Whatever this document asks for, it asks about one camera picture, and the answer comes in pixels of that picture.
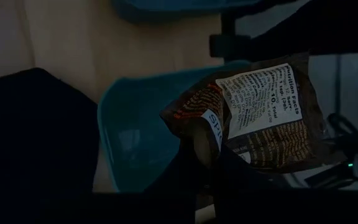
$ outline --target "beige floor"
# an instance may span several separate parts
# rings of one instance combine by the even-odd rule
[[[98,102],[119,77],[223,63],[209,57],[219,15],[134,25],[110,0],[0,0],[0,76],[41,67]],[[94,191],[112,191],[101,154]]]

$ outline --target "white label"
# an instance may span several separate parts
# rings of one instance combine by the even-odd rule
[[[229,139],[302,119],[289,64],[217,79],[232,118]]]
[[[216,143],[218,144],[218,148],[220,151],[223,134],[222,134],[222,126],[221,123],[219,122],[218,116],[216,116],[216,114],[213,113],[213,111],[208,109],[203,113],[201,117],[203,117],[206,121],[208,121],[209,125],[211,126],[211,129],[215,135]]]
[[[251,163],[251,153],[250,152],[245,152],[245,153],[239,154],[239,156],[241,157],[241,159],[245,160],[249,164]]]

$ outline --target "black cloth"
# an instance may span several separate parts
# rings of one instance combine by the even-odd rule
[[[0,78],[0,208],[39,211],[91,194],[96,111],[96,103],[43,69]]]
[[[189,146],[191,144],[182,143],[165,172],[142,194],[95,194],[66,200],[44,210],[39,220],[47,223],[194,223],[195,193],[208,178],[205,178],[207,171],[194,160],[195,154],[184,150],[192,149]],[[358,191],[276,189],[225,147],[211,172],[211,193],[218,223],[358,218]]]
[[[243,7],[223,14],[223,34],[234,35],[235,20],[252,13]],[[312,55],[358,53],[358,1],[311,0],[266,33],[244,40],[225,60],[257,62],[306,51]]]

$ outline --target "blue object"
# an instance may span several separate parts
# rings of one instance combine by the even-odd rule
[[[114,189],[143,191],[177,154],[180,140],[159,116],[164,107],[203,77],[248,64],[234,61],[149,78],[121,78],[113,83],[98,106],[98,124]]]
[[[166,22],[184,16],[223,12],[261,0],[112,0],[118,15],[133,23]]]

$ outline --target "nutrition facts label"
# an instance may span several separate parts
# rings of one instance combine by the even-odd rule
[[[229,139],[302,119],[293,70],[285,63],[217,79],[232,118]]]

